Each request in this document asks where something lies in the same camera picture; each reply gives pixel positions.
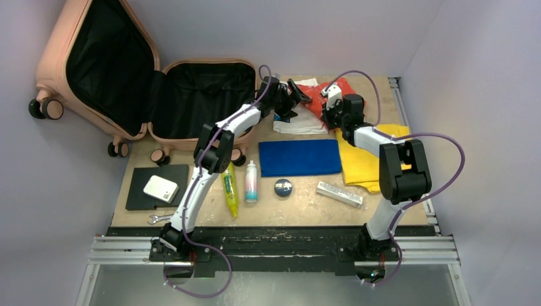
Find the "red white patterned cloth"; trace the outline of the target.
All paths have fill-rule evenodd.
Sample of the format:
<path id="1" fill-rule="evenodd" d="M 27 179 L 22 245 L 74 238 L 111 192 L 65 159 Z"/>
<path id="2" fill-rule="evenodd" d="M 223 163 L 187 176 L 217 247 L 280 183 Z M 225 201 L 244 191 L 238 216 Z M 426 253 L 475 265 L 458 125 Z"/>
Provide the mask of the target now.
<path id="1" fill-rule="evenodd" d="M 317 119 L 322 121 L 322 110 L 323 104 L 327 102 L 327 98 L 321 95 L 321 91 L 329 85 L 329 82 L 324 82 L 319 84 L 317 79 L 311 78 L 307 80 L 295 81 L 297 87 L 307 96 L 311 98 L 311 102 L 304 104 L 304 107 L 307 108 Z M 347 79 L 343 76 L 334 83 L 337 85 L 342 92 L 342 95 L 345 94 L 356 94 L 353 90 Z"/>

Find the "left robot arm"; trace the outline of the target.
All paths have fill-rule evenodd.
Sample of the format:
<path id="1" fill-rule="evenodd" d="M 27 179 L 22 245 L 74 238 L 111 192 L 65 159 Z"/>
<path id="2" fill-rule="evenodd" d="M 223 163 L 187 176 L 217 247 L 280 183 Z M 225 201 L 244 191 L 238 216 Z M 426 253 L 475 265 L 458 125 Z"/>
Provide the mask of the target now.
<path id="1" fill-rule="evenodd" d="M 286 101 L 283 102 L 274 88 L 282 84 L 274 77 L 265 77 L 255 98 L 248 99 L 229 117 L 212 125 L 204 124 L 195 147 L 193 174 L 188 188 L 170 220 L 160 229 L 155 240 L 157 249 L 165 252 L 176 261 L 184 260 L 194 247 L 218 251 L 207 244 L 191 239 L 196 219 L 211 185 L 231 162 L 234 140 L 247 129 L 257 125 L 271 111 L 289 112 L 299 103 L 308 104 L 311 98 L 292 80 L 287 81 Z"/>

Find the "yellow cloth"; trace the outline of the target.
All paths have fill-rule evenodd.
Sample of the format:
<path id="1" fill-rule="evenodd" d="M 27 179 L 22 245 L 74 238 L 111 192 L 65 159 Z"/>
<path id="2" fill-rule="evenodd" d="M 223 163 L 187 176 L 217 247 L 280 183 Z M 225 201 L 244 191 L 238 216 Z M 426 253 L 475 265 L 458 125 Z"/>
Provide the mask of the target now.
<path id="1" fill-rule="evenodd" d="M 373 126 L 362 127 L 362 129 L 369 131 L 369 136 L 377 136 L 385 141 L 410 134 L 409 127 L 399 124 L 380 124 L 375 127 L 377 131 L 387 136 L 374 133 Z M 361 186 L 372 194 L 379 193 L 379 158 L 368 150 L 349 144 L 343 138 L 339 128 L 335 129 L 335 135 L 339 146 L 344 183 L 349 186 Z"/>

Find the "white shirt blue print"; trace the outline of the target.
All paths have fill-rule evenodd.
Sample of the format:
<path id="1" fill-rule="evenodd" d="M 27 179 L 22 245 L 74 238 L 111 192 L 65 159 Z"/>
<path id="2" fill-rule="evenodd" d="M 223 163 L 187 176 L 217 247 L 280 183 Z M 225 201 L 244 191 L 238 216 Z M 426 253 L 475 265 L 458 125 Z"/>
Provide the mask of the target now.
<path id="1" fill-rule="evenodd" d="M 290 123 L 277 121 L 274 113 L 273 130 L 275 132 L 290 135 L 326 135 L 328 133 L 325 124 L 305 108 L 304 104 L 296 104 L 293 110 L 298 113 L 298 116 L 292 118 Z"/>

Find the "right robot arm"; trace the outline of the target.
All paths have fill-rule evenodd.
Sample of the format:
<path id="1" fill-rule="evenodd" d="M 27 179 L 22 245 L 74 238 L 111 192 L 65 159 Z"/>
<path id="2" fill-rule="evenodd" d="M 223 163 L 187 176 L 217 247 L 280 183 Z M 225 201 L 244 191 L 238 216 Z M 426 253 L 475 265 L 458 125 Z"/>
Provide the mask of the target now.
<path id="1" fill-rule="evenodd" d="M 394 246 L 394 232 L 407 204 L 431 190 L 424 146 L 420 140 L 396 140 L 365 122 L 362 96 L 331 92 L 324 96 L 322 120 L 327 127 L 339 129 L 350 146 L 378 158 L 382 199 L 354 247 L 359 256 L 374 259 Z"/>

